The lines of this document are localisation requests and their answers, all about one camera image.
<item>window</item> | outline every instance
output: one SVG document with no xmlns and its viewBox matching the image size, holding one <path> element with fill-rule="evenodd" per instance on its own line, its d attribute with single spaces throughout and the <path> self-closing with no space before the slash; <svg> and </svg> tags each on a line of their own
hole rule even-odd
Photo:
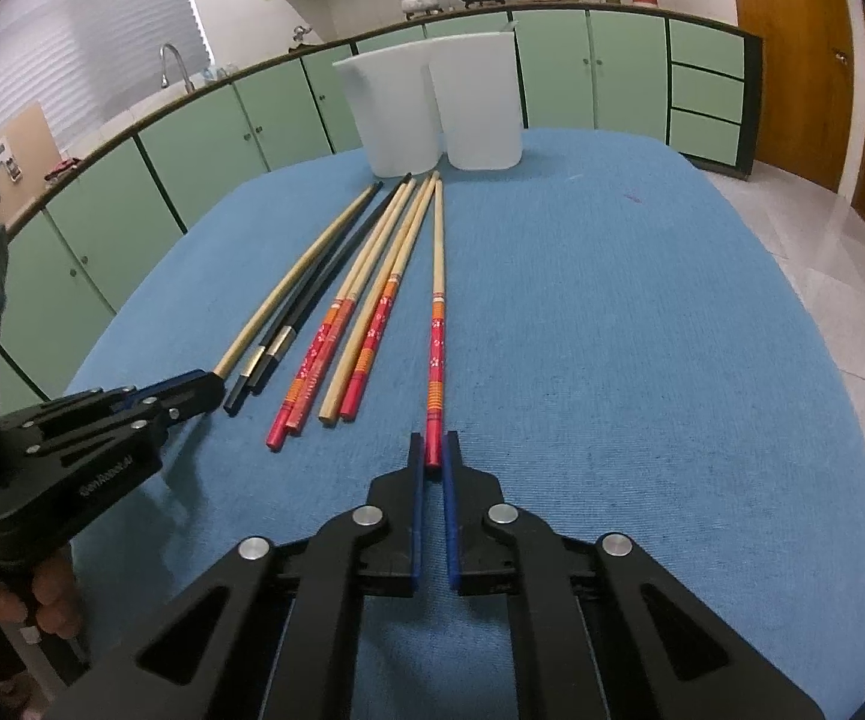
<svg viewBox="0 0 865 720">
<path fill-rule="evenodd" d="M 157 92 L 166 42 L 208 66 L 189 0 L 0 1 L 0 127 L 38 101 L 67 148 Z"/>
</svg>

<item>triangular cutout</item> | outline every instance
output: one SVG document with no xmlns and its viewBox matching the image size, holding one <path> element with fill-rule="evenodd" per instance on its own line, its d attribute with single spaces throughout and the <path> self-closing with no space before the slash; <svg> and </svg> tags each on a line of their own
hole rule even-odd
<svg viewBox="0 0 865 720">
<path fill-rule="evenodd" d="M 698 679 L 729 664 L 729 656 L 685 611 L 654 584 L 642 586 L 642 600 L 681 682 Z"/>
<path fill-rule="evenodd" d="M 216 587 L 139 656 L 138 665 L 175 685 L 188 685 L 232 591 Z"/>
</svg>

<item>chrome faucet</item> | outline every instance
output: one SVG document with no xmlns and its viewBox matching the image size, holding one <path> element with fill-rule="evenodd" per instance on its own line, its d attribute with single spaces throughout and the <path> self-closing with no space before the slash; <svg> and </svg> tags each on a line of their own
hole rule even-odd
<svg viewBox="0 0 865 720">
<path fill-rule="evenodd" d="M 182 80 L 185 81 L 185 93 L 186 95 L 191 95 L 195 91 L 195 85 L 189 80 L 189 72 L 185 69 L 185 63 L 182 61 L 182 55 L 179 53 L 179 49 L 171 43 L 163 43 L 162 48 L 158 50 L 158 55 L 160 55 L 162 59 L 162 89 L 166 89 L 169 86 L 169 76 L 165 73 L 166 49 L 171 50 L 174 57 L 176 57 L 176 62 L 179 63 L 179 70 L 181 70 Z"/>
</svg>

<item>blue tablecloth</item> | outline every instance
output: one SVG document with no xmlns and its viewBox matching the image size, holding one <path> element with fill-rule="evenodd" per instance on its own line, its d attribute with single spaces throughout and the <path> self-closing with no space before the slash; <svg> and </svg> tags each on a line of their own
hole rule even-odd
<svg viewBox="0 0 865 720">
<path fill-rule="evenodd" d="M 650 139 L 530 130 L 513 170 L 446 167 L 445 424 L 560 533 L 630 533 L 815 698 L 865 692 L 865 447 L 809 315 L 686 160 Z M 210 368 L 372 177 L 360 151 L 233 191 L 109 325 L 71 391 Z M 359 418 L 263 445 L 325 306 L 238 418 L 187 425 L 165 470 L 75 542 L 100 653 L 243 536 L 293 541 L 364 500 L 424 429 L 431 222 Z M 369 600 L 354 717 L 515 716 L 505 609 L 445 583 L 429 485 L 423 589 Z"/>
</svg>

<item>human hand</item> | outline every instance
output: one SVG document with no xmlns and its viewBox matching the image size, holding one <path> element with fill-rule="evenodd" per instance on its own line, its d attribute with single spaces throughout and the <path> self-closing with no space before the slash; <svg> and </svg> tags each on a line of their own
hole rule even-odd
<svg viewBox="0 0 865 720">
<path fill-rule="evenodd" d="M 75 574 L 71 560 L 63 552 L 47 557 L 32 570 L 32 595 L 41 604 L 35 622 L 42 631 L 72 638 L 82 629 Z M 26 614 L 25 604 L 0 580 L 0 620 L 20 623 Z"/>
</svg>

